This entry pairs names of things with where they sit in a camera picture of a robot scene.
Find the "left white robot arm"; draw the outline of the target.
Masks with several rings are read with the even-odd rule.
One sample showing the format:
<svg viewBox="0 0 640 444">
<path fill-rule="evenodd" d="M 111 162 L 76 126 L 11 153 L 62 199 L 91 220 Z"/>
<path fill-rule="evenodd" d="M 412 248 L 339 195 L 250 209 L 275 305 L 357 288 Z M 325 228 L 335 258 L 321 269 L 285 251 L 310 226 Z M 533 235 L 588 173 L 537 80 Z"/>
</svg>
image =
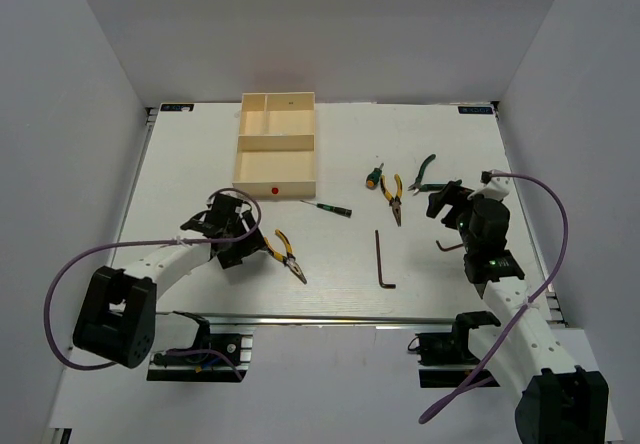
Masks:
<svg viewBox="0 0 640 444">
<path fill-rule="evenodd" d="M 72 335 L 83 351 L 133 369 L 148 356 L 156 331 L 156 304 L 173 285 L 221 256 L 233 266 L 265 247 L 255 199 L 235 188 L 212 194 L 206 208 L 181 226 L 179 235 L 154 241 L 154 250 L 135 262 L 102 266 L 89 281 Z"/>
</svg>

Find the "long brown hex key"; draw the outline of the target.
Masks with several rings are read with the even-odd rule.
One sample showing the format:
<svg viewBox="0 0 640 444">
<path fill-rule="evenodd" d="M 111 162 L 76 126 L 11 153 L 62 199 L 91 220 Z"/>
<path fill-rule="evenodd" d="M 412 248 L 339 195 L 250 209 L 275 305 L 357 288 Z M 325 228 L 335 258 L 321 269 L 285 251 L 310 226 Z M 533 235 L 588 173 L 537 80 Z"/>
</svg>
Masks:
<svg viewBox="0 0 640 444">
<path fill-rule="evenodd" d="M 382 289 L 385 289 L 385 290 L 395 289 L 397 287 L 397 285 L 395 283 L 387 282 L 384 279 L 382 254 L 381 254 L 381 241 L 380 241 L 380 234 L 379 234 L 378 230 L 374 231 L 374 239 L 375 239 L 375 253 L 376 253 L 376 267 L 377 267 L 378 284 Z"/>
</svg>

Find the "short brown hex key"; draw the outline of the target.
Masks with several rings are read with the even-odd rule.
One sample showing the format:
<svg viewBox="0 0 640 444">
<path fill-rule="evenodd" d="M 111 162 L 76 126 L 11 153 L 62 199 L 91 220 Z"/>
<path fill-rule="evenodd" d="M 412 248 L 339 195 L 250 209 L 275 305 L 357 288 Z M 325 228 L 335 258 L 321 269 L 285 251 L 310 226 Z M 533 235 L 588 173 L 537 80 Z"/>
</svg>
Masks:
<svg viewBox="0 0 640 444">
<path fill-rule="evenodd" d="M 463 243 L 458 243 L 455 245 L 443 245 L 440 240 L 436 240 L 435 241 L 437 248 L 441 251 L 441 252 L 451 252 L 457 249 L 461 249 L 464 247 Z"/>
</svg>

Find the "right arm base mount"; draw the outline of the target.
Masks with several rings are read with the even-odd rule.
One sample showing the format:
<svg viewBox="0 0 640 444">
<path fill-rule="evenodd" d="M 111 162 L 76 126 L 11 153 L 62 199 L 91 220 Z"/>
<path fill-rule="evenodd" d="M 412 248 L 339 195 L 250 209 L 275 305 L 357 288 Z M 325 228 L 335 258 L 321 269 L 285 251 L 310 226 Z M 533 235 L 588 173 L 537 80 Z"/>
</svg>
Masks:
<svg viewBox="0 0 640 444">
<path fill-rule="evenodd" d="M 420 387 L 445 389 L 461 384 L 479 363 L 469 350 L 470 331 L 484 326 L 498 328 L 500 321 L 491 312 L 474 311 L 458 314 L 446 332 L 416 334 L 407 351 L 418 357 Z"/>
</svg>

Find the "large yellow-black needle-nose pliers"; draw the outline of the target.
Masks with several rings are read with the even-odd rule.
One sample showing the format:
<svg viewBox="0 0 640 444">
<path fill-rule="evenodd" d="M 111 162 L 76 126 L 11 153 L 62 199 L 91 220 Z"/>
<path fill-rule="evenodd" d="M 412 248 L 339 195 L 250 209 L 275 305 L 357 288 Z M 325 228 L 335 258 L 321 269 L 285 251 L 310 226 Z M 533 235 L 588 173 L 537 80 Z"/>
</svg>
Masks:
<svg viewBox="0 0 640 444">
<path fill-rule="evenodd" d="M 382 174 L 380 177 L 380 188 L 385 199 L 388 202 L 388 205 L 391 209 L 396 225 L 400 227 L 402 225 L 401 198 L 403 195 L 403 182 L 399 174 L 394 175 L 394 181 L 396 184 L 396 191 L 394 193 L 391 193 L 386 184 L 385 175 Z"/>
</svg>

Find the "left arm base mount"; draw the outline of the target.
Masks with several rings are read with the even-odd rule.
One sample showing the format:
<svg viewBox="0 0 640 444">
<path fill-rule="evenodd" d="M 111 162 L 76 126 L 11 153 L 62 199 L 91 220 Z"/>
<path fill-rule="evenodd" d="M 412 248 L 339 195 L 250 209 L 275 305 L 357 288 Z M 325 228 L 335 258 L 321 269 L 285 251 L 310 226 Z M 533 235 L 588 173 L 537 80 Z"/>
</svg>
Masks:
<svg viewBox="0 0 640 444">
<path fill-rule="evenodd" d="M 239 383 L 251 362 L 253 331 L 222 318 L 160 314 L 150 351 L 150 382 Z"/>
</svg>

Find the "green handled cutters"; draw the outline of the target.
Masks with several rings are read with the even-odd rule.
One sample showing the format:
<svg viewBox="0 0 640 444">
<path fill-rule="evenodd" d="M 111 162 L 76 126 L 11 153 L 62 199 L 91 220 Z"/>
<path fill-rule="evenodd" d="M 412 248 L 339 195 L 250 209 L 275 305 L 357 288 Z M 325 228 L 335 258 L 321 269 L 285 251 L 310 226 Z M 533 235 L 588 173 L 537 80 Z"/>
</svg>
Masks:
<svg viewBox="0 0 640 444">
<path fill-rule="evenodd" d="M 414 195 L 420 192 L 420 188 L 422 186 L 422 180 L 426 171 L 427 166 L 436 159 L 435 154 L 428 155 L 423 162 L 421 163 L 418 173 L 414 179 L 414 182 L 408 187 L 409 191 L 412 191 Z"/>
</svg>

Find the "small yellow-black pliers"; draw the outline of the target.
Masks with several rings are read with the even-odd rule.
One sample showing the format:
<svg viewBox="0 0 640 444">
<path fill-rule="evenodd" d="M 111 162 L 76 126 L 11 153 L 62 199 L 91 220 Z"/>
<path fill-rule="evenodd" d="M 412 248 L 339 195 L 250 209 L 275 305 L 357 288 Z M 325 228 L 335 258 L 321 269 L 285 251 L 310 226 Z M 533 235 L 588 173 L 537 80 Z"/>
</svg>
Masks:
<svg viewBox="0 0 640 444">
<path fill-rule="evenodd" d="M 289 271 L 295 275 L 304 285 L 308 283 L 301 267 L 297 263 L 296 257 L 293 253 L 293 248 L 287 236 L 280 230 L 276 229 L 274 234 L 278 237 L 278 239 L 284 245 L 284 252 L 278 252 L 272 244 L 269 242 L 267 238 L 264 238 L 264 243 L 266 245 L 266 252 L 275 260 L 280 262 L 284 267 L 288 268 Z"/>
</svg>

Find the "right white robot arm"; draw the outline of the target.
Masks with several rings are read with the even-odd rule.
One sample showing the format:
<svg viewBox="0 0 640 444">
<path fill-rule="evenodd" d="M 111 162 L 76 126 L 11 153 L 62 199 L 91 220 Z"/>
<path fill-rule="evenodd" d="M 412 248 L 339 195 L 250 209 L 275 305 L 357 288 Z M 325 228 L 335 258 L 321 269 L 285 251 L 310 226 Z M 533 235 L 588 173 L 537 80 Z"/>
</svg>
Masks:
<svg viewBox="0 0 640 444">
<path fill-rule="evenodd" d="M 420 420 L 495 382 L 514 398 L 521 442 L 603 443 L 608 384 L 565 350 L 528 291 L 525 273 L 507 248 L 510 211 L 504 200 L 510 185 L 506 174 L 485 174 L 477 190 L 451 181 L 429 197 L 427 217 L 459 233 L 465 276 L 487 308 L 457 315 L 447 333 L 418 335 L 413 350 L 421 365 L 473 368 Z"/>
</svg>

